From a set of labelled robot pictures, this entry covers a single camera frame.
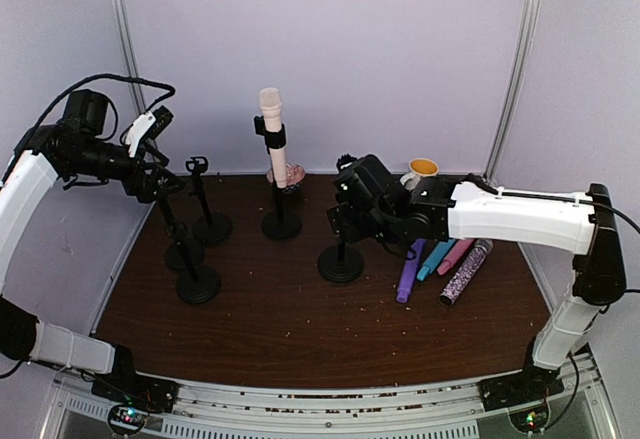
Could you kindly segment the black stand of purple microphone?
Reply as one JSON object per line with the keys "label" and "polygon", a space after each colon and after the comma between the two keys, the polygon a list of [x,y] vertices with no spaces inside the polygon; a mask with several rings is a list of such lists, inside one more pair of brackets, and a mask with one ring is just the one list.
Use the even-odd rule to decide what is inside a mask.
{"label": "black stand of purple microphone", "polygon": [[354,281],[364,270],[361,253],[344,242],[324,249],[318,256],[316,265],[322,278],[339,284]]}

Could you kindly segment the black stand of cream microphone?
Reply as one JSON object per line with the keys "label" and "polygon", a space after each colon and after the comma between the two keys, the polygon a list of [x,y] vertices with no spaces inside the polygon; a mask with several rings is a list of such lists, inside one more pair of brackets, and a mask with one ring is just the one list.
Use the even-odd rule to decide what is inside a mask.
{"label": "black stand of cream microphone", "polygon": [[[254,117],[254,127],[256,134],[264,138],[269,153],[268,142],[265,140],[263,116]],[[277,187],[274,178],[271,188],[275,210],[264,216],[261,222],[262,232],[266,237],[273,240],[282,241],[292,239],[301,232],[302,220],[295,212],[286,209],[284,205],[284,194],[282,193],[283,189]]]}

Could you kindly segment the black clamp microphone stand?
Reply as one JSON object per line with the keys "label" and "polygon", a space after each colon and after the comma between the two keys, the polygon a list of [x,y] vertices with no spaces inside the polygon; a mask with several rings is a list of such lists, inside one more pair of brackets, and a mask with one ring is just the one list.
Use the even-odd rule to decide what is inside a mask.
{"label": "black clamp microphone stand", "polygon": [[212,211],[207,199],[203,174],[208,170],[209,162],[205,156],[191,156],[185,167],[190,174],[192,191],[190,196],[195,196],[200,203],[202,216],[197,219],[192,227],[192,235],[200,243],[210,246],[225,241],[232,233],[232,222],[228,215]]}

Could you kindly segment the black stand of glitter microphone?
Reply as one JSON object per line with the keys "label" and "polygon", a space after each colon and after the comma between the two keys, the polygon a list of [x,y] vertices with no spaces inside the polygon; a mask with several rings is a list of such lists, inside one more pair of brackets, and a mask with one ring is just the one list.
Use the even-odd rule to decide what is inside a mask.
{"label": "black stand of glitter microphone", "polygon": [[187,226],[177,220],[166,197],[160,197],[157,205],[165,222],[165,235],[172,244],[164,253],[165,265],[173,271],[183,271],[187,268],[186,260],[193,266],[204,260],[204,247],[189,235]]}

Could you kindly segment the blue microphone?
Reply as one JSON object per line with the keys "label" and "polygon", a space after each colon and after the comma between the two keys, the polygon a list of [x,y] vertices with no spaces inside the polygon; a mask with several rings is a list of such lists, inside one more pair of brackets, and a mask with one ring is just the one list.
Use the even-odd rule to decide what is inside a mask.
{"label": "blue microphone", "polygon": [[422,263],[420,269],[416,274],[416,279],[420,282],[424,281],[429,275],[434,273],[444,257],[453,248],[456,239],[449,239],[447,241],[439,242],[429,253],[427,258]]}

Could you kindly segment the pink microphone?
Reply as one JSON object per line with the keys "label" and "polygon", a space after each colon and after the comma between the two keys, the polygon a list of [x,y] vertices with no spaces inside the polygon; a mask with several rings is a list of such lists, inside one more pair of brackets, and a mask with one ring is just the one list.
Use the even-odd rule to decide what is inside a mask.
{"label": "pink microphone", "polygon": [[440,262],[436,272],[442,276],[451,270],[474,244],[474,239],[458,240]]}

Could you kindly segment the black stand of blue microphone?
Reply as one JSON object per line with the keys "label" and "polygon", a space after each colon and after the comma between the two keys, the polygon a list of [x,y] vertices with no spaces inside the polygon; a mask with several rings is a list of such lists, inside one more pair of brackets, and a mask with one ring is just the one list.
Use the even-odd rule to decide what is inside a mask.
{"label": "black stand of blue microphone", "polygon": [[219,273],[207,265],[194,264],[185,234],[176,235],[174,242],[185,265],[185,270],[180,272],[176,279],[175,289],[178,297],[191,305],[200,305],[210,301],[221,288]]}

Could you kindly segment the cream white microphone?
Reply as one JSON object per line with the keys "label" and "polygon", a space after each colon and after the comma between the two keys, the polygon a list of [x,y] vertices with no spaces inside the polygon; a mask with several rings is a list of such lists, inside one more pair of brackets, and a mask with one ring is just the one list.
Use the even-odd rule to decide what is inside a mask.
{"label": "cream white microphone", "polygon": [[287,186],[286,133],[282,124],[282,100],[275,87],[267,87],[259,93],[259,106],[265,126],[274,181],[279,189]]}

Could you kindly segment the glitter purple silver microphone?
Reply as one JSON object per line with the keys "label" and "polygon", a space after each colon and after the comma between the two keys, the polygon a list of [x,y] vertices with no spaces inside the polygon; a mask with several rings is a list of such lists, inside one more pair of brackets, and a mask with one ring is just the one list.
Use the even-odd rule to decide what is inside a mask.
{"label": "glitter purple silver microphone", "polygon": [[439,301],[445,306],[453,305],[469,285],[493,249],[490,239],[477,239],[451,280],[442,290]]}

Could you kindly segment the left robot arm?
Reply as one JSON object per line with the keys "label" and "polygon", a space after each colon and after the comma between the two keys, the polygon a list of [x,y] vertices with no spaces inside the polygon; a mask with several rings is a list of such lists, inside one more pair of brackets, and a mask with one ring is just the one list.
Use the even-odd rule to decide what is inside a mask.
{"label": "left robot arm", "polygon": [[172,115],[145,112],[119,144],[101,139],[105,98],[72,93],[61,120],[27,132],[1,188],[1,354],[105,374],[123,403],[144,392],[114,365],[115,346],[89,337],[90,313],[143,205],[183,188],[151,145]]}

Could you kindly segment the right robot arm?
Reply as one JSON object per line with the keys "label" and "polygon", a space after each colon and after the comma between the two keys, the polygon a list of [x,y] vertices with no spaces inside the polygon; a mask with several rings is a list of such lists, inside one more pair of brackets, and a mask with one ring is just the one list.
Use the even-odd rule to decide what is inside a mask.
{"label": "right robot arm", "polygon": [[620,212],[608,189],[553,194],[493,187],[475,174],[435,175],[406,189],[373,154],[337,161],[333,232],[355,244],[374,239],[408,251],[418,239],[491,239],[541,245],[573,256],[569,291],[537,334],[531,364],[513,378],[519,399],[535,399],[604,307],[626,291],[616,224]]}

